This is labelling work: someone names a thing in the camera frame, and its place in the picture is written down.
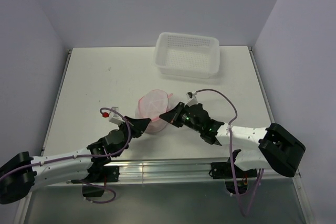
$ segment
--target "white table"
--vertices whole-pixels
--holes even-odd
[[[71,152],[97,141],[117,126],[102,118],[103,106],[119,107],[134,117],[139,98],[153,89],[173,93],[186,102],[186,92],[212,88],[226,94],[238,110],[235,125],[265,127],[270,117],[246,46],[221,47],[220,71],[213,79],[165,76],[153,65],[154,47],[75,48],[46,138],[44,155]],[[228,122],[234,116],[218,94],[198,96],[210,116]],[[228,146],[206,144],[187,127],[168,125],[158,134],[133,139],[118,160],[153,161],[228,157]]]
[[[173,101],[176,103],[186,101],[185,93],[190,90],[217,89],[226,94],[237,107],[239,117],[236,125],[262,127],[270,124],[266,102],[247,47],[221,47],[220,73],[216,78],[208,80],[159,74],[152,65],[153,51],[153,47],[75,48],[68,61],[57,106],[46,136],[44,155],[74,151],[97,141],[116,128],[100,115],[101,107],[118,106],[122,114],[132,117],[138,99],[153,89],[173,93]],[[234,116],[233,109],[216,93],[200,93],[197,98],[214,119],[227,122]],[[171,216],[175,216],[180,209],[183,209],[183,214],[178,217],[180,222],[188,215],[185,212],[186,206],[190,206],[191,216],[199,212],[192,202],[204,202],[201,209],[211,216],[214,206],[219,207],[219,204],[222,204],[219,212],[223,212],[223,209],[231,208],[234,200],[223,197],[223,182],[213,180],[208,175],[211,162],[227,161],[228,156],[227,146],[208,145],[196,132],[187,127],[175,128],[168,125],[156,135],[144,134],[141,138],[133,139],[129,149],[109,164],[120,167],[118,182],[112,183],[118,195],[122,195],[117,198],[114,203],[116,205],[88,204],[80,197],[80,184],[60,183],[34,192],[32,198],[29,194],[22,199],[16,219],[26,219],[25,223],[58,223],[100,216],[101,223],[110,223],[111,219],[117,218],[118,209],[127,207],[131,215],[128,215],[130,219],[122,216],[125,223],[139,222],[142,217],[147,218],[153,214],[153,211],[160,218],[164,216],[161,222],[172,223],[174,221]],[[256,221],[260,222],[266,218],[282,222],[280,219],[283,215],[279,216],[279,211],[275,211],[271,216],[261,214],[270,213],[269,210],[265,211],[266,203],[270,209],[274,209],[274,205],[275,208],[282,206],[281,212],[291,209],[292,213],[288,217],[284,215],[285,219],[291,218],[292,221],[295,218],[300,222],[300,205],[295,203],[288,206],[288,202],[297,202],[297,196],[305,206],[305,201],[302,201],[305,195],[302,196],[299,190],[302,186],[300,176],[297,174],[291,181],[273,170],[266,170],[263,179],[270,180],[263,182],[259,189],[257,200],[260,201],[256,202],[253,208],[256,211],[253,216],[258,216]],[[166,184],[177,182],[193,184]],[[56,204],[50,204],[50,198]],[[277,202],[279,199],[282,199],[283,204]],[[174,204],[163,206],[162,202],[166,201]],[[183,207],[176,205],[176,202],[183,202]],[[161,214],[158,214],[158,205],[162,209]],[[167,211],[171,211],[173,215],[166,217]],[[55,219],[55,212],[62,214]],[[223,217],[216,218],[229,218],[233,222],[239,222],[240,214],[236,202],[229,212],[224,213]],[[203,215],[195,217],[195,220],[199,220],[201,216]]]

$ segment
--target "gray wall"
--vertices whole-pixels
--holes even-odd
[[[318,223],[336,219],[336,0],[278,0],[255,45],[276,121],[307,147],[300,170]]]
[[[276,0],[38,0],[68,47],[154,46],[163,31],[254,45]]]
[[[36,0],[0,0],[0,166],[40,153],[65,57]],[[0,223],[12,223],[17,205],[0,205]]]

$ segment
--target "plastic basket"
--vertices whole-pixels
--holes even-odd
[[[208,79],[219,71],[219,41],[212,37],[161,33],[154,63],[164,74]]]

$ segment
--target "purple cable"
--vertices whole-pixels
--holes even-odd
[[[43,166],[44,164],[50,164],[50,163],[54,163],[54,162],[65,161],[65,160],[68,160],[68,159],[74,159],[74,158],[78,158],[78,157],[110,157],[110,156],[114,156],[114,155],[117,155],[117,154],[121,153],[124,149],[126,149],[126,147],[128,146],[128,144],[131,141],[131,126],[130,126],[130,123],[128,122],[128,120],[122,114],[120,114],[119,112],[117,112],[117,111],[115,111],[113,109],[110,109],[110,108],[101,108],[99,110],[99,112],[101,114],[103,114],[103,110],[111,111],[111,112],[117,114],[126,123],[126,127],[127,127],[127,130],[128,130],[128,136],[127,136],[127,141],[126,141],[125,145],[123,146],[123,148],[121,148],[117,152],[110,153],[110,154],[104,154],[104,155],[81,154],[81,155],[77,155],[77,157],[75,157],[75,156],[60,157],[60,158],[55,158],[55,159],[51,159],[51,160],[46,160],[43,163],[42,162],[38,162],[38,163],[34,163],[34,164],[24,165],[24,166],[21,166],[21,167],[18,167],[16,169],[14,169],[14,170],[11,170],[10,172],[8,172],[8,173],[4,174],[3,176],[1,176],[0,177],[0,182],[1,182],[1,180],[5,179],[9,175],[11,175],[11,174],[13,174],[13,173],[15,173],[15,172],[17,172],[19,170],[28,169],[28,168],[31,168],[31,167],[34,167],[34,166],[38,166],[38,165],[39,166]],[[107,190],[113,192],[114,193],[114,197],[111,200],[107,200],[107,201],[97,201],[100,204],[102,204],[102,203],[109,203],[109,202],[111,202],[111,201],[113,201],[115,199],[116,192],[113,191],[112,189],[108,189],[108,188],[107,188]]]
[[[87,183],[87,182],[85,182],[83,180],[80,180],[80,182],[82,182],[83,184],[85,184],[87,186],[91,186],[91,187],[95,187],[95,188],[99,188],[99,189],[104,189],[104,190],[107,190],[107,191],[110,191],[111,193],[113,193],[113,197],[111,199],[109,199],[109,200],[106,200],[106,201],[96,201],[96,200],[92,200],[90,198],[85,198],[89,202],[92,202],[92,203],[95,203],[95,204],[110,203],[110,202],[114,201],[114,199],[117,196],[116,192],[113,189],[111,189],[111,188],[104,187],[104,186],[97,186],[97,185],[94,185],[94,184]]]
[[[218,90],[215,90],[215,89],[200,89],[200,90],[197,90],[197,93],[199,92],[203,92],[203,91],[213,91],[213,92],[216,92],[218,94],[220,94],[223,98],[225,98],[226,101],[228,101],[228,103],[232,106],[232,108],[234,109],[235,111],[235,116],[228,122],[228,128],[229,128],[229,134],[230,134],[230,144],[229,144],[229,151],[230,151],[230,164],[231,164],[231,170],[232,170],[232,177],[233,177],[233,184],[235,186],[235,192],[236,192],[236,197],[237,197],[237,200],[238,200],[238,205],[239,205],[239,210],[241,212],[241,215],[243,215],[244,217],[246,217],[249,212],[250,212],[250,209],[251,209],[251,206],[252,206],[252,203],[253,203],[253,200],[256,196],[256,191],[258,189],[258,185],[260,184],[260,181],[261,181],[261,178],[262,178],[262,175],[264,173],[264,169],[260,169],[259,170],[259,173],[258,173],[258,176],[257,176],[257,179],[256,181],[254,182],[254,188],[253,188],[253,193],[252,193],[252,196],[251,196],[251,199],[250,199],[250,202],[248,204],[248,207],[247,207],[247,211],[246,213],[244,212],[243,210],[243,206],[242,206],[242,202],[240,200],[240,197],[242,195],[245,195],[247,194],[249,191],[243,193],[243,194],[239,194],[239,191],[238,191],[238,183],[237,183],[237,177],[236,177],[236,171],[235,171],[235,165],[234,165],[234,160],[233,160],[233,133],[232,133],[232,129],[231,129],[231,124],[234,120],[237,119],[238,117],[238,111],[236,109],[236,107],[234,106],[234,104],[232,103],[232,101],[224,94],[222,94],[221,92],[219,92]]]

